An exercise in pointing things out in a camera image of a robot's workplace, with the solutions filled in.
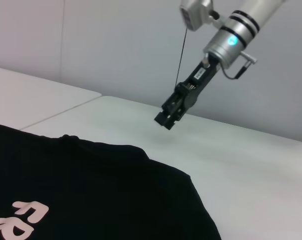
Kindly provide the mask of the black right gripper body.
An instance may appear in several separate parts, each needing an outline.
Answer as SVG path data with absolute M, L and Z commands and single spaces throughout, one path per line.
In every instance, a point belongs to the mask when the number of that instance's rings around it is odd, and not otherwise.
M 191 75 L 180 82 L 174 90 L 177 95 L 174 100 L 178 109 L 186 110 L 194 106 L 198 96 L 219 71 L 219 61 L 210 56 L 198 64 Z

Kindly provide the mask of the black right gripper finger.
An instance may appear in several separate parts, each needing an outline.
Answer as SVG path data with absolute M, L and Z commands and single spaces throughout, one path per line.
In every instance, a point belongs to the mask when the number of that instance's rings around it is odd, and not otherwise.
M 186 113 L 185 100 L 188 97 L 186 93 L 173 93 L 163 104 L 164 124 L 163 126 L 171 130 L 177 121 Z
M 154 119 L 161 126 L 173 127 L 183 117 L 183 91 L 176 87 L 174 93 L 162 105 L 162 111 Z

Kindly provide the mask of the black shirt with FREE print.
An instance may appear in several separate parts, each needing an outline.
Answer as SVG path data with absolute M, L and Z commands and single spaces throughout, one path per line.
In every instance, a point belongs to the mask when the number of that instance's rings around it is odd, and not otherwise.
M 0 125 L 0 240 L 221 240 L 188 174 L 131 145 Z

